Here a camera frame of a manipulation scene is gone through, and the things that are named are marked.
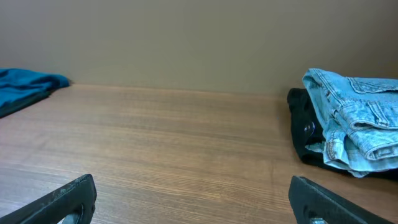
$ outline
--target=dark blue garment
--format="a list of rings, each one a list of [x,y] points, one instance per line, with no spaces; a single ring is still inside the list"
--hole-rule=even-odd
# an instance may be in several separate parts
[[[0,118],[36,103],[69,81],[61,75],[23,69],[0,69]]]

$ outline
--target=wooden table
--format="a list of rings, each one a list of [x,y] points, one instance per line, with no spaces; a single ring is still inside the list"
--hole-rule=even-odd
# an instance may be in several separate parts
[[[293,175],[398,222],[398,183],[302,164],[267,96],[73,85],[0,120],[0,216],[86,173],[92,223],[295,223]]]

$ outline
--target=beige wall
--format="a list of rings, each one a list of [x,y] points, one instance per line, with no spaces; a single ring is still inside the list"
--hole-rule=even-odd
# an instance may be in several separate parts
[[[285,95],[309,67],[398,77],[396,0],[2,0],[0,67]]]

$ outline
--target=folded clothing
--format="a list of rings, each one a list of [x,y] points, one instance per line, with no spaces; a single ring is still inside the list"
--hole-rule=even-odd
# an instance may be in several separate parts
[[[328,166],[323,162],[323,148],[325,138],[323,129],[317,119],[315,109],[306,89],[293,88],[287,95],[287,103],[291,113],[291,132],[294,148],[303,163],[349,175],[347,170]],[[318,148],[319,152],[308,148]],[[367,177],[377,177],[398,180],[398,169],[385,172],[373,172]]]
[[[23,69],[0,69],[0,118],[36,103],[69,86],[61,75]]]
[[[398,80],[313,68],[303,82],[324,129],[326,164],[363,174],[398,167]]]

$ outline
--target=light blue denim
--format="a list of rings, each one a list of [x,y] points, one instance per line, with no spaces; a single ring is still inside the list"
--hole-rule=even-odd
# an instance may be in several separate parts
[[[316,68],[303,82],[326,142],[309,146],[356,177],[398,168],[398,80],[348,78]]]

